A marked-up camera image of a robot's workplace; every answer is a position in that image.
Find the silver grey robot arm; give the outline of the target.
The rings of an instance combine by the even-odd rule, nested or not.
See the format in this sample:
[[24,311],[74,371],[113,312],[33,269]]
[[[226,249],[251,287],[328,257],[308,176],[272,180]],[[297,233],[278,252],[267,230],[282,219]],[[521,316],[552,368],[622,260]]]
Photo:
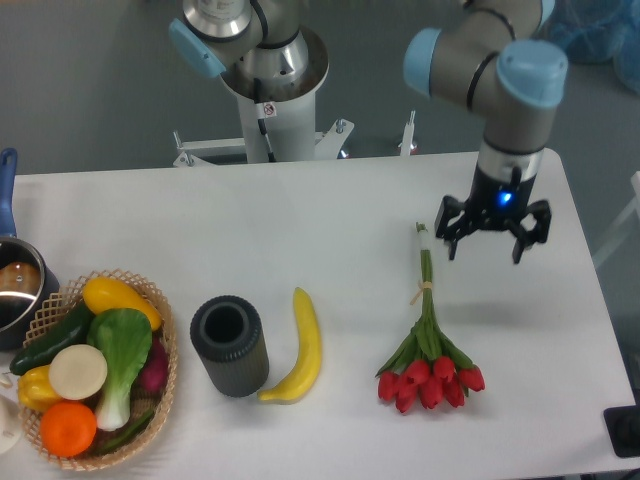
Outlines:
[[[485,121],[470,194],[445,196],[435,234],[450,250],[476,231],[508,231],[512,253],[548,238],[551,210],[530,194],[564,94],[565,53],[535,38],[550,1],[469,1],[451,32],[427,28],[409,43],[405,83],[465,107]],[[296,1],[186,1],[169,37],[200,75],[235,95],[252,163],[312,160],[315,94],[329,62]]]

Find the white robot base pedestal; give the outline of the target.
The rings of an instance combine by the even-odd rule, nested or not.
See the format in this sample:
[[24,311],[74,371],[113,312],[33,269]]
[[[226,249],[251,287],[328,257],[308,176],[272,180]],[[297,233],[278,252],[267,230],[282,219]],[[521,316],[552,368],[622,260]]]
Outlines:
[[349,158],[353,122],[339,117],[326,130],[316,129],[316,92],[325,79],[326,76],[321,75],[310,91],[286,101],[268,98],[260,82],[249,89],[258,95],[253,99],[240,94],[226,81],[224,86],[237,101],[242,136],[184,142],[174,132],[177,157],[173,165],[196,167],[240,160],[257,164]]

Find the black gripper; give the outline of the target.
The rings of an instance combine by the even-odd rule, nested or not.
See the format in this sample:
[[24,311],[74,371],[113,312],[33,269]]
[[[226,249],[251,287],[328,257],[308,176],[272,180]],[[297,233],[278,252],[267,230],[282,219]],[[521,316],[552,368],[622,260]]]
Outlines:
[[[435,235],[446,244],[449,260],[455,259],[459,241],[477,230],[504,231],[507,228],[515,237],[514,264],[520,263],[525,250],[547,242],[552,219],[550,204],[547,200],[539,200],[529,205],[536,177],[512,184],[512,171],[508,173],[508,180],[503,182],[477,166],[466,201],[450,195],[442,198]],[[529,216],[534,225],[527,229],[522,221]]]

